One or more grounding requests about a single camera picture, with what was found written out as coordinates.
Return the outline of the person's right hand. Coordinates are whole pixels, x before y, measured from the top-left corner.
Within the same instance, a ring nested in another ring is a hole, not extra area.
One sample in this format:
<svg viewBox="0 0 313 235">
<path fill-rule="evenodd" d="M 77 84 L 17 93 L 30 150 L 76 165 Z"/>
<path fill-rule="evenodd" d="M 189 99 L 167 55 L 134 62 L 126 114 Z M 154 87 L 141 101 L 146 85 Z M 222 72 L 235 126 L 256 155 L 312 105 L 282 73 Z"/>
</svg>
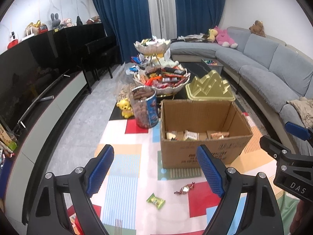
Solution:
<svg viewBox="0 0 313 235">
<path fill-rule="evenodd" d="M 304 202 L 302 200 L 299 201 L 297 204 L 296 214 L 294 215 L 290 225 L 290 234 L 293 234 L 296 231 L 311 207 L 312 203 Z"/>
</svg>

